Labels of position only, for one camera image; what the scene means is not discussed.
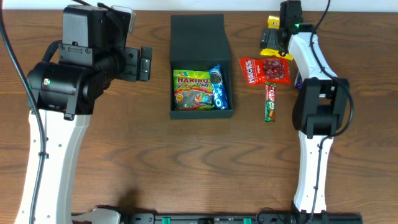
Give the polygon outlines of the red Hacks candy bag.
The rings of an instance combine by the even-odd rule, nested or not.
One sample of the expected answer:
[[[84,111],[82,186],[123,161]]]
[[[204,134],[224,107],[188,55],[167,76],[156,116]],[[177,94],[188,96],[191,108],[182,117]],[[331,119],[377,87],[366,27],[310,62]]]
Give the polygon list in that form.
[[[284,58],[239,58],[239,64],[248,85],[261,85],[266,82],[289,84],[289,65]]]

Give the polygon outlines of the green Haribo gummy bag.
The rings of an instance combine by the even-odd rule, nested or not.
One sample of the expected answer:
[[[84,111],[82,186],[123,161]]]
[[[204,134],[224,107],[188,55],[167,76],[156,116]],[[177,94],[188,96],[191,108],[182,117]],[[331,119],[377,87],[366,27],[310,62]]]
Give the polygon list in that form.
[[[215,108],[209,72],[174,70],[175,110],[212,110]]]

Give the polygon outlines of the black cardboard box with lid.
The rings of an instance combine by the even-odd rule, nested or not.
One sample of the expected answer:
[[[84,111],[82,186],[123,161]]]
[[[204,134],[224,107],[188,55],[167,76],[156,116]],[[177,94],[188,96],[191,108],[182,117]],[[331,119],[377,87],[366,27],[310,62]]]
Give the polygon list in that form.
[[[170,118],[218,119],[234,114],[231,54],[224,30],[224,15],[172,15],[170,36]],[[207,71],[221,66],[228,100],[227,110],[182,111],[175,109],[174,70]]]

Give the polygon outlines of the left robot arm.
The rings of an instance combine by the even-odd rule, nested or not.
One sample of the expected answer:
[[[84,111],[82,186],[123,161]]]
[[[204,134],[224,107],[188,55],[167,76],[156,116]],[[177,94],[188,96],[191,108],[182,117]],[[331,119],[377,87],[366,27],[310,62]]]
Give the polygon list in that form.
[[[116,207],[73,215],[75,171],[95,101],[115,79],[148,81],[152,49],[126,46],[135,13],[77,1],[63,11],[63,37],[27,76],[30,150],[17,223],[127,223]]]

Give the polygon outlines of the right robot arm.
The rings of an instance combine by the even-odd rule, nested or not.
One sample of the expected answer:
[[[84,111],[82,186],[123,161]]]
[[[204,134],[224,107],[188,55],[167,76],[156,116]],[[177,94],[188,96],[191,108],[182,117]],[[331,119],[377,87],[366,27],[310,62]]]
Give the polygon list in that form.
[[[328,155],[335,137],[353,119],[354,104],[349,83],[328,66],[317,36],[318,26],[306,23],[300,1],[280,4],[279,26],[264,31],[261,47],[291,55],[301,84],[292,112],[300,141],[300,169],[294,206],[310,219],[326,211],[325,184]]]

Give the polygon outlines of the blue Oreo cookie pack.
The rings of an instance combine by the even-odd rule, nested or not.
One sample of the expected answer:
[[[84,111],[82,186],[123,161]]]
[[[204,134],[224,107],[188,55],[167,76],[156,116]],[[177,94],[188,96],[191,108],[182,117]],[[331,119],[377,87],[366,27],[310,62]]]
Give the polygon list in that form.
[[[221,65],[216,65],[209,70],[213,102],[216,110],[228,110],[228,98],[223,84]]]

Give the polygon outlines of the yellow candy bag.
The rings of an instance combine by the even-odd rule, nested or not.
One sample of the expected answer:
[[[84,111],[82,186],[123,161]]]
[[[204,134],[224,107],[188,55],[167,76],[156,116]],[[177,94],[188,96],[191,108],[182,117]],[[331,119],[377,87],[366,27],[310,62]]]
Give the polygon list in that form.
[[[267,57],[279,57],[287,60],[293,60],[291,54],[282,50],[279,45],[278,32],[279,32],[280,19],[277,16],[269,16],[267,19],[267,27],[260,42],[260,54]]]

